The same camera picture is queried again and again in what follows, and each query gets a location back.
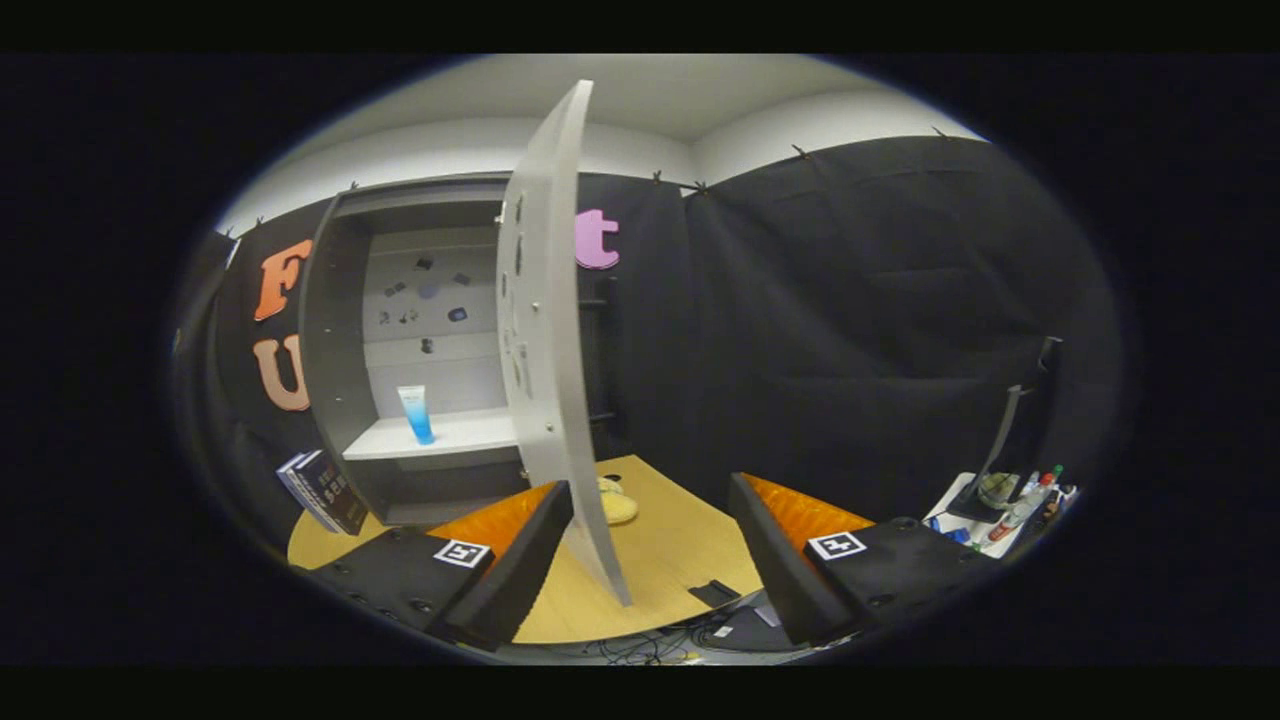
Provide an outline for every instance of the orange cover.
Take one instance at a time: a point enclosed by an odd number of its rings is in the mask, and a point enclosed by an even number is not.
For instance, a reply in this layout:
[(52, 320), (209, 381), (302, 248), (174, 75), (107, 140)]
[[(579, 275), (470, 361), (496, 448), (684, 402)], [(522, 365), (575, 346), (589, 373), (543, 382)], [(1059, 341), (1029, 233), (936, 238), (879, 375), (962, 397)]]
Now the orange cover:
[(554, 487), (554, 483), (545, 483), (529, 488), (434, 528), (426, 534), (489, 546), (493, 550), (493, 565), (489, 566), (492, 569), (511, 548), (511, 543), (516, 542), (516, 536)]
[(787, 536), (787, 541), (791, 542), (791, 547), (805, 561), (809, 559), (805, 557), (804, 546), (810, 538), (835, 533), (854, 533), (876, 524), (867, 518), (854, 515), (835, 505), (785, 488), (777, 483), (771, 483), (746, 473), (742, 473), (742, 477), (746, 478), (746, 482), (755, 491), (755, 495), (759, 496), (760, 501), (764, 502), (764, 506), (769, 509), (773, 519), (777, 520), (778, 527)]

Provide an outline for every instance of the yellow stuffed toy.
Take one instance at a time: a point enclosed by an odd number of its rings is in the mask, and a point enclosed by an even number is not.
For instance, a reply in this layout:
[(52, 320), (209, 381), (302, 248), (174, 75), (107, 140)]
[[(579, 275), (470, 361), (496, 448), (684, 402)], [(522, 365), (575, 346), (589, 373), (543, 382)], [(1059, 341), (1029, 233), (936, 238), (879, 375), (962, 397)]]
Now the yellow stuffed toy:
[(604, 518), (611, 525), (620, 525), (636, 516), (639, 505), (622, 492), (622, 486), (609, 478), (596, 478), (600, 488), (600, 505), (604, 506)]

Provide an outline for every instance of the white wall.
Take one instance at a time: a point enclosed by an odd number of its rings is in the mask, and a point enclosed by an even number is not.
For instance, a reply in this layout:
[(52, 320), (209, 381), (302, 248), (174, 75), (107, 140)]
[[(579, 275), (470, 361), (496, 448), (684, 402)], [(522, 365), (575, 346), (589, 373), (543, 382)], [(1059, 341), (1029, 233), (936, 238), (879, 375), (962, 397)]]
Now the white wall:
[[(458, 173), (511, 172), (538, 119), (452, 120), (379, 132), (328, 147), (264, 172), (223, 214), (215, 229), (239, 236), (262, 222), (333, 197), (356, 181), (361, 187)], [(588, 124), (582, 172), (698, 179), (690, 149), (657, 135)]]
[[(262, 173), (224, 213), (218, 231), (239, 236), (270, 220), (362, 187), (458, 173), (509, 172), (538, 129), (538, 119), (449, 120), (384, 131), (320, 150)], [(797, 145), (820, 150), (863, 140), (934, 136), (984, 140), (941, 111), (887, 91), (824, 94), (776, 105), (717, 128), (691, 146), (659, 135), (588, 124), (584, 172), (714, 184), (791, 158)]]
[(699, 179), (713, 184), (786, 158), (792, 145), (822, 150), (882, 137), (986, 140), (941, 111), (890, 90), (817, 95), (776, 105), (709, 132), (692, 145)]

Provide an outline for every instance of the black curtain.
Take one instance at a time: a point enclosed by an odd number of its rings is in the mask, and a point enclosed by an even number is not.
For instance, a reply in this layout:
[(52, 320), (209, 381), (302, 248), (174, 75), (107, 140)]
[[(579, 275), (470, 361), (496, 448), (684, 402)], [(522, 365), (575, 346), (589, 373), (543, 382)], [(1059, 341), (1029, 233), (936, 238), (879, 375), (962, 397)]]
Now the black curtain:
[(617, 232), (604, 234), (618, 263), (579, 266), (579, 299), (609, 305), (584, 310), (582, 354), (596, 457), (635, 454), (669, 478), (687, 477), (690, 446), (689, 237), (680, 187), (607, 176), (579, 178), (579, 213), (600, 210)]
[(305, 264), (292, 290), (282, 292), (284, 310), (261, 322), (253, 319), (262, 290), (262, 261), (306, 240), (314, 240), (332, 199), (306, 205), (246, 232), (227, 269), (218, 293), (209, 333), (206, 366), (210, 432), (223, 443), (228, 462), (220, 487), (238, 516), (284, 552), (302, 512), (275, 475), (275, 469), (296, 454), (324, 447), (311, 410), (282, 410), (266, 395), (253, 356), (253, 343), (274, 340), (280, 383), (297, 387), (293, 363), (284, 340), (298, 332), (298, 305)]
[(920, 516), (995, 438), (1005, 389), (1064, 338), (1044, 462), (1084, 482), (1116, 411), (1112, 291), (1069, 214), (980, 141), (796, 156), (686, 200), (692, 464), (872, 519)]

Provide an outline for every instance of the cabinet door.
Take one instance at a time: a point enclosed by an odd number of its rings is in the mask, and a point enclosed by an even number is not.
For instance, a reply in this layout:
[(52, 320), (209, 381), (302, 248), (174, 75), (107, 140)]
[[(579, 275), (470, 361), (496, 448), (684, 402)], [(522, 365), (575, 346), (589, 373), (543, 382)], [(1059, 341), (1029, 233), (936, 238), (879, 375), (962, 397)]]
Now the cabinet door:
[(577, 165), (591, 82), (534, 133), (507, 184), (498, 233), (498, 342), (516, 442), (534, 486), (568, 480), (564, 541), (622, 605), (631, 596), (596, 488), (577, 318)]

